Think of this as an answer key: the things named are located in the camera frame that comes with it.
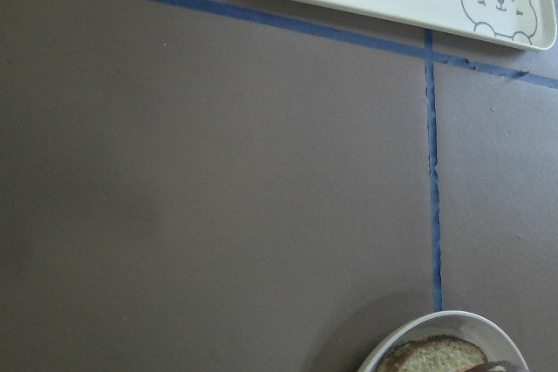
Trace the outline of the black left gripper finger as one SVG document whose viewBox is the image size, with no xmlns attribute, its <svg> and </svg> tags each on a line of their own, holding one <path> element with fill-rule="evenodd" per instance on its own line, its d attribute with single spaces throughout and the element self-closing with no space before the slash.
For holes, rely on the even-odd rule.
<svg viewBox="0 0 558 372">
<path fill-rule="evenodd" d="M 506 360 L 484 362 L 465 369 L 465 372 L 527 372 L 522 365 Z"/>
</svg>

